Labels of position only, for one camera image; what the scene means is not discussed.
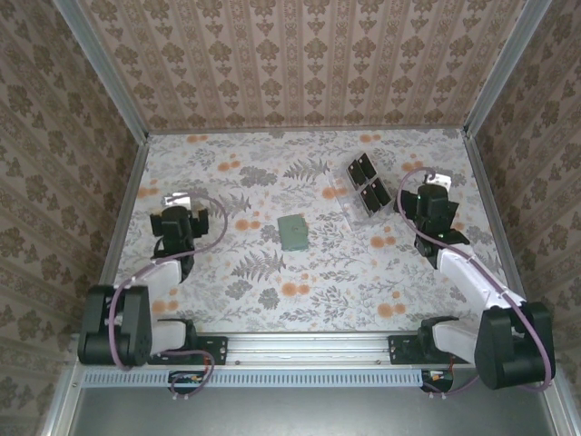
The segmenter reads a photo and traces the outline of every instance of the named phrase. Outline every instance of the wall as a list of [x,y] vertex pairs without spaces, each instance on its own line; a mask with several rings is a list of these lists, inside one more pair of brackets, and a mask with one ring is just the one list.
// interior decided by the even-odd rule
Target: wall
[[581,4],[555,0],[483,124],[478,146],[517,267],[554,315],[581,405]]
[[461,126],[522,0],[83,0],[152,132]]
[[40,425],[135,152],[51,2],[0,2],[0,434]]

